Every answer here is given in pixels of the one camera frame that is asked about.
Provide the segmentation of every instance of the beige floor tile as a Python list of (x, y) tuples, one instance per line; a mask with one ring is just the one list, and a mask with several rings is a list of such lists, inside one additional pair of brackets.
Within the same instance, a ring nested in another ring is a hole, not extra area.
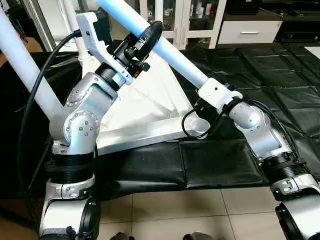
[(131, 222), (133, 195), (123, 196), (101, 203), (100, 223)]
[(109, 240), (117, 233), (131, 235), (131, 222), (117, 222), (100, 224), (99, 237), (97, 240)]
[(215, 240), (234, 240), (228, 216), (208, 216), (132, 223), (137, 240), (182, 240), (185, 234), (202, 232)]
[(285, 240), (276, 213), (230, 216), (236, 240)]
[(226, 215), (219, 190), (148, 192), (133, 195), (133, 220)]
[(273, 212), (278, 202), (269, 187), (222, 189), (229, 215)]
[(0, 218), (1, 240), (38, 240), (35, 231)]

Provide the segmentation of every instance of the black cable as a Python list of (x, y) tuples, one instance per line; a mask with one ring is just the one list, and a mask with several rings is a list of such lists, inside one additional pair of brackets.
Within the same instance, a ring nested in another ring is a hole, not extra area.
[(274, 112), (265, 104), (263, 104), (262, 102), (259, 102), (257, 100), (252, 100), (252, 99), (249, 99), (249, 100), (246, 100), (245, 102), (247, 102), (248, 104), (250, 105), (254, 105), (258, 108), (260, 108), (261, 110), (263, 110), (266, 114), (268, 114), (268, 116), (275, 120), (276, 123), (279, 125), (279, 127), (281, 128), (281, 131), (284, 135), (284, 137), (286, 138), (290, 148), (292, 149), (292, 152), (294, 154), (294, 156), (296, 158), (299, 158), (300, 155), (299, 155), (299, 150), (298, 150), (298, 146), (296, 144), (296, 141), (295, 139), (293, 138), (293, 136), (291, 135), (291, 133), (289, 133), (286, 128), (283, 126), (283, 124), (280, 122), (280, 120), (278, 119), (278, 117), (274, 114)]
[(39, 223), (38, 223), (35, 211), (33, 209), (32, 201), (29, 196), (28, 190), (25, 187), (25, 181), (24, 181), (23, 173), (22, 173), (23, 166), (22, 166), (22, 158), (21, 158), (22, 154), (21, 153), (22, 153), (22, 141), (23, 141), (24, 131), (25, 131), (25, 128), (26, 128), (26, 125), (28, 122), (28, 117), (29, 117), (32, 105), (35, 100), (35, 95), (36, 95), (37, 90), (39, 88), (40, 82), (45, 75), (47, 68), (50, 66), (51, 62), (54, 60), (55, 56), (57, 55), (57, 53), (59, 52), (59, 50), (61, 49), (61, 47), (63, 45), (65, 45), (68, 41), (70, 41), (74, 37), (80, 37), (80, 36), (81, 36), (80, 30), (76, 30), (73, 33), (69, 34), (58, 44), (58, 46), (55, 47), (55, 49), (49, 55), (48, 59), (45, 61), (41, 71), (39, 72), (39, 74), (34, 82), (34, 85), (33, 85), (32, 90), (30, 92), (30, 96), (28, 98), (28, 101), (27, 101), (27, 104), (25, 106), (25, 110), (24, 110), (24, 113), (22, 116), (22, 120), (21, 120), (21, 126), (20, 126), (20, 130), (19, 130), (17, 148), (16, 148), (16, 167), (17, 167), (18, 182), (19, 182), (20, 191), (21, 191), (23, 199), (25, 201), (26, 208), (28, 210), (28, 214), (30, 215), (32, 221), (34, 222), (34, 228), (35, 228), (35, 231), (38, 235), (39, 235)]
[(197, 110), (202, 110), (202, 108), (198, 105), (198, 102), (201, 98), (199, 98), (196, 103), (194, 104), (194, 108), (192, 110), (190, 110), (189, 112), (186, 113), (186, 115), (183, 116), (182, 118), (182, 121), (181, 121), (181, 126), (182, 126), (182, 130), (184, 132), (185, 135), (187, 135), (189, 138), (191, 139), (200, 139), (202, 137), (204, 137), (205, 135), (211, 133), (215, 128), (216, 126), (218, 125), (220, 119), (222, 118), (222, 116), (227, 112), (227, 108), (223, 109), (222, 112), (215, 118), (215, 120), (213, 121), (213, 123), (210, 124), (210, 127), (208, 128), (207, 131), (201, 133), (200, 135), (198, 136), (193, 136), (193, 135), (190, 135), (186, 128), (185, 128), (185, 121), (187, 119), (187, 117), (192, 114), (193, 112), (197, 111)]
[[(184, 115), (183, 118), (182, 118), (182, 121), (181, 121), (181, 126), (182, 126), (182, 130), (183, 130), (184, 134), (187, 135), (191, 139), (200, 139), (200, 138), (204, 137), (205, 135), (209, 134), (210, 132), (212, 132), (215, 129), (215, 127), (218, 125), (218, 122), (220, 121), (221, 117), (228, 111), (228, 108), (225, 107), (222, 110), (222, 112), (218, 115), (218, 117), (213, 121), (213, 123), (211, 124), (209, 129), (207, 131), (205, 131), (204, 133), (202, 133), (202, 134), (200, 134), (198, 136), (190, 135), (185, 129), (185, 121), (186, 121), (187, 117), (189, 115), (191, 115), (193, 112), (195, 112), (197, 110), (201, 110), (201, 107), (198, 104), (199, 100), (200, 100), (200, 98), (194, 104), (194, 108), (192, 110), (190, 110), (186, 115)], [(286, 128), (280, 122), (280, 120), (274, 114), (274, 112), (267, 105), (265, 105), (262, 102), (257, 101), (257, 100), (247, 99), (247, 100), (244, 100), (244, 102), (246, 102), (249, 105), (258, 107), (263, 112), (265, 112), (270, 117), (270, 119), (276, 121), (276, 123), (279, 125), (284, 137), (286, 138), (286, 140), (287, 140), (287, 142), (288, 142), (288, 144), (289, 144), (289, 146), (290, 146), (290, 148), (292, 150), (292, 153), (298, 159), (300, 157), (300, 155), (299, 155), (299, 150), (298, 150), (298, 146), (296, 144), (295, 139), (293, 138), (291, 133), (286, 130)]]
[(43, 151), (43, 153), (42, 153), (42, 155), (41, 155), (41, 158), (40, 158), (40, 160), (39, 160), (39, 162), (38, 162), (35, 170), (33, 171), (32, 178), (31, 178), (30, 184), (29, 184), (29, 186), (28, 186), (28, 190), (30, 190), (31, 187), (32, 187), (32, 185), (34, 184), (34, 181), (35, 181), (35, 179), (36, 179), (36, 177), (37, 177), (37, 175), (38, 175), (38, 172), (39, 172), (42, 164), (44, 163), (48, 152), (49, 152), (50, 149), (51, 149), (51, 146), (52, 146), (52, 143), (53, 143), (53, 139), (51, 138), (51, 135), (50, 135), (50, 134), (49, 134), (49, 136), (47, 137), (46, 142), (47, 142), (47, 143), (46, 143), (45, 149), (44, 149), (44, 151)]

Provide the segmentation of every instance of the white tube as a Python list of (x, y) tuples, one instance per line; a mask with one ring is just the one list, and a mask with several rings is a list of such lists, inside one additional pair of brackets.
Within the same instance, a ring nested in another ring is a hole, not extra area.
[[(63, 0), (64, 9), (66, 12), (66, 17), (68, 19), (69, 25), (71, 27), (71, 31), (74, 32), (79, 29), (79, 25), (76, 19), (76, 11), (72, 4), (71, 0)], [(85, 42), (82, 37), (75, 37), (75, 44), (79, 52), (78, 59), (82, 62), (84, 59), (90, 57), (89, 53), (87, 52)]]
[[(2, 8), (0, 8), (0, 33), (1, 51), (30, 92), (40, 70)], [(45, 78), (42, 79), (39, 85), (35, 101), (49, 120), (62, 108), (61, 103)]]
[(155, 0), (154, 20), (164, 21), (164, 0)]
[[(98, 5), (137, 37), (149, 26), (149, 23), (123, 0), (96, 1)], [(208, 77), (164, 37), (160, 38), (153, 50), (197, 88), (201, 88), (207, 81)]]

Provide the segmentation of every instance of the black fabric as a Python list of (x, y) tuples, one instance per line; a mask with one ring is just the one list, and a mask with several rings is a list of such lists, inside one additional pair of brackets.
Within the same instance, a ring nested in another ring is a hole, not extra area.
[[(194, 49), (182, 52), (208, 77), (229, 83), (246, 97), (268, 105), (288, 128), (299, 153), (313, 174), (320, 178), (320, 60), (304, 48)], [(41, 65), (47, 53), (32, 54)], [(195, 87), (173, 70), (192, 104)], [(5, 123), (0, 168), (0, 197), (19, 194), (15, 177), (15, 144), (23, 105), (28, 92), (6, 63), (0, 70), (4, 89), (2, 102)], [(81, 67), (74, 54), (61, 53), (47, 80), (64, 101), (70, 88), (80, 80)], [(206, 105), (198, 114), (212, 122), (216, 110)], [(25, 177), (30, 179), (45, 148), (48, 120), (35, 104), (25, 135)], [(269, 183), (253, 159), (242, 134), (223, 117), (206, 140), (157, 143), (99, 156), (95, 164), (98, 194), (110, 199), (137, 192), (176, 191), (266, 186)], [(32, 193), (42, 196), (46, 176), (43, 171)]]

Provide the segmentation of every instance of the cabinet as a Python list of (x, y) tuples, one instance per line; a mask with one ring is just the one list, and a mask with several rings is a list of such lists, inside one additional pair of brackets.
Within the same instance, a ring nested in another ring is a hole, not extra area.
[(216, 46), (227, 0), (139, 0), (148, 22), (163, 22), (163, 36), (183, 50)]

